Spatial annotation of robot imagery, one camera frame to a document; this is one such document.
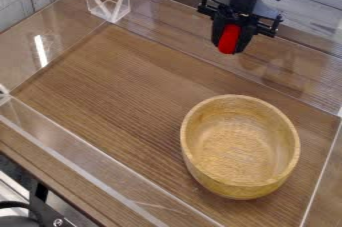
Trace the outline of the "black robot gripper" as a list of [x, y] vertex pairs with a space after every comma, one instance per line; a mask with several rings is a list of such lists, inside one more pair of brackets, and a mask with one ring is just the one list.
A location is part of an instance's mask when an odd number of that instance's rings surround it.
[[229, 24], [241, 27], [237, 53], [245, 50], [254, 35], [274, 37], [283, 21], [281, 13], [262, 0], [202, 0], [198, 12], [211, 17], [211, 41], [215, 46], [219, 45], [225, 27]]

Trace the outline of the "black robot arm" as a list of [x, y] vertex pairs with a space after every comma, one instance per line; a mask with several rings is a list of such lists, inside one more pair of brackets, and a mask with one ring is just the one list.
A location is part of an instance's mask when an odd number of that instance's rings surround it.
[[283, 21], [262, 0], [202, 0], [198, 12], [212, 20], [211, 42], [223, 54], [243, 52], [258, 34], [274, 37]]

